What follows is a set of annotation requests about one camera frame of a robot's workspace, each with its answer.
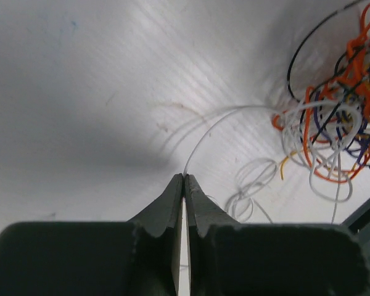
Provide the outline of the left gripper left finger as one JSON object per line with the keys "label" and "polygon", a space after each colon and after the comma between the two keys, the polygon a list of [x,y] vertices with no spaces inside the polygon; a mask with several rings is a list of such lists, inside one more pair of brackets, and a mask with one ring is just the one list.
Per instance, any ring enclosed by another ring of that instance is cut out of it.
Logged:
{"label": "left gripper left finger", "polygon": [[27,221],[0,233],[0,295],[176,295],[183,176],[128,221]]}

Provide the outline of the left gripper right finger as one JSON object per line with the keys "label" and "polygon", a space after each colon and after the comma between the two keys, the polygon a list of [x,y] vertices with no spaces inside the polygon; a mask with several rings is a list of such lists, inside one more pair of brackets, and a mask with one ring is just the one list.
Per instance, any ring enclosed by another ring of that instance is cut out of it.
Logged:
{"label": "left gripper right finger", "polygon": [[192,295],[369,295],[357,240],[329,224],[242,224],[184,179]]}

